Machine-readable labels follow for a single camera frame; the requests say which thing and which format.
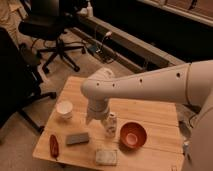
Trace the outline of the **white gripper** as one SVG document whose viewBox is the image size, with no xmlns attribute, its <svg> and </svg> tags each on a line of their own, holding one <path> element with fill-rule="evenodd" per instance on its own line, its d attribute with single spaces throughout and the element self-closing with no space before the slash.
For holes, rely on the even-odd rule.
<svg viewBox="0 0 213 171">
<path fill-rule="evenodd" d="M 88 100 L 86 125 L 89 125 L 93 119 L 101 120 L 104 129 L 108 127 L 108 114 L 110 112 L 108 100 Z"/>
</svg>

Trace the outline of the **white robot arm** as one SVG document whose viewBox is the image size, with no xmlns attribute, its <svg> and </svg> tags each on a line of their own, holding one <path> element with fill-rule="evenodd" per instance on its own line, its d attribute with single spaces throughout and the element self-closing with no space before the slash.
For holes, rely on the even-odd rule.
<svg viewBox="0 0 213 171">
<path fill-rule="evenodd" d="M 181 171 L 213 171 L 213 60 L 184 63 L 117 78 L 101 68 L 81 85 L 86 121 L 103 120 L 112 98 L 188 104 L 200 108 Z"/>
</svg>

